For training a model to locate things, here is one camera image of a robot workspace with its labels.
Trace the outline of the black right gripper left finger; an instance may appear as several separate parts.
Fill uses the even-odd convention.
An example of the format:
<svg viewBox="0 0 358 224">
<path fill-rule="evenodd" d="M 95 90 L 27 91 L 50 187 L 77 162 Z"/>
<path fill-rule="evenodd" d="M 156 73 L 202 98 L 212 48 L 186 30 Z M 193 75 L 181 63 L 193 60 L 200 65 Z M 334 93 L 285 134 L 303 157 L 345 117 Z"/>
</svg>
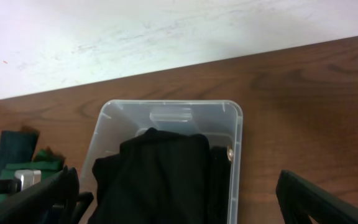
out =
<svg viewBox="0 0 358 224">
<path fill-rule="evenodd" d="M 0 223 L 78 223 L 79 180 L 75 168 L 60 172 L 0 202 Z"/>
</svg>

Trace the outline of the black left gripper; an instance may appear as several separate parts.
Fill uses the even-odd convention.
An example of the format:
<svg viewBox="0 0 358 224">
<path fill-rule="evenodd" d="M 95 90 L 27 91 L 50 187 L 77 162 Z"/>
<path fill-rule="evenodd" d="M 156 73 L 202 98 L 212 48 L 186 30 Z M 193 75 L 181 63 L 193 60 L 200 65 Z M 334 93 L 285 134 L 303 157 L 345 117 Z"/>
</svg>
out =
<svg viewBox="0 0 358 224">
<path fill-rule="evenodd" d="M 21 191 L 21 185 L 19 179 L 0 179 L 0 194 L 16 194 Z"/>
</svg>

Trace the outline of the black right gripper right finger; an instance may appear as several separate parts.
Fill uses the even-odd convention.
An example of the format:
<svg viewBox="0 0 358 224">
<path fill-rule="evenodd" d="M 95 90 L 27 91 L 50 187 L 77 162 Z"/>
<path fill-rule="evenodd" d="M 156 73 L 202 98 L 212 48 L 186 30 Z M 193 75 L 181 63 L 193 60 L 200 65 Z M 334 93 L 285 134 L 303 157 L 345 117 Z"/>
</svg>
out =
<svg viewBox="0 0 358 224">
<path fill-rule="evenodd" d="M 358 208 L 289 170 L 282 170 L 276 196 L 286 224 L 358 224 Z"/>
</svg>

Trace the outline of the dark green garment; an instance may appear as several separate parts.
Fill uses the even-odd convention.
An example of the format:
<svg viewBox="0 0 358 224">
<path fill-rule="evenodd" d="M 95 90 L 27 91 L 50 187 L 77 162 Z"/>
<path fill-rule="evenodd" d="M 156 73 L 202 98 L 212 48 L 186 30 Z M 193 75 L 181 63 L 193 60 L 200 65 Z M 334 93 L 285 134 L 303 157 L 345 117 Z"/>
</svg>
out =
<svg viewBox="0 0 358 224">
<path fill-rule="evenodd" d="M 2 170 L 0 179 L 16 179 L 14 173 L 17 170 L 40 170 L 42 172 L 42 180 L 60 172 L 63 169 L 65 157 L 61 154 L 52 152 L 49 148 L 40 150 L 35 157 L 25 163 L 7 164 Z M 12 196 L 8 194 L 0 194 L 0 202 Z"/>
</svg>

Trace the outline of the black glittery garment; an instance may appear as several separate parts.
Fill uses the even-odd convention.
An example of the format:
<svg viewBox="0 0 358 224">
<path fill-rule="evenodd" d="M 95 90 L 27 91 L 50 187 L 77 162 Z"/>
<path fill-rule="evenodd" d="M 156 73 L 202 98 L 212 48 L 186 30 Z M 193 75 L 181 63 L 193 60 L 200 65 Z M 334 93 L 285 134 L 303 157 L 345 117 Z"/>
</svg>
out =
<svg viewBox="0 0 358 224">
<path fill-rule="evenodd" d="M 226 224 L 231 178 L 231 161 L 227 147 L 210 149 L 207 222 Z"/>
</svg>

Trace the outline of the clear plastic storage bin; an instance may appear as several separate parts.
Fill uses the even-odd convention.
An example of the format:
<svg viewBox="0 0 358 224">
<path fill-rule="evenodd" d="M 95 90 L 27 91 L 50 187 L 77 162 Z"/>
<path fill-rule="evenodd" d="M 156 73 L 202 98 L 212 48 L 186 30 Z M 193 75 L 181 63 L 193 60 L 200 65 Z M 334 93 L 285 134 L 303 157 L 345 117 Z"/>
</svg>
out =
<svg viewBox="0 0 358 224">
<path fill-rule="evenodd" d="M 104 104 L 79 177 L 80 190 L 96 193 L 96 159 L 119 153 L 120 143 L 149 128 L 203 134 L 212 146 L 227 146 L 231 160 L 227 223 L 236 224 L 241 172 L 243 112 L 231 100 L 111 100 Z"/>
</svg>

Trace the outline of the plain black garment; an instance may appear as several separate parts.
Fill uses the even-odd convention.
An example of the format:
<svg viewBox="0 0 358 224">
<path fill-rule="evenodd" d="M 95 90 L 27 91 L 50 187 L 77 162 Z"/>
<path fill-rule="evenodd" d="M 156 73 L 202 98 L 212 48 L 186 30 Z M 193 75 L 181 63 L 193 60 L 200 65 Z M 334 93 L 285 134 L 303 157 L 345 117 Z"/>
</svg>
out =
<svg viewBox="0 0 358 224">
<path fill-rule="evenodd" d="M 95 160 L 97 207 L 89 223 L 204 223 L 209 142 L 148 129 Z"/>
</svg>

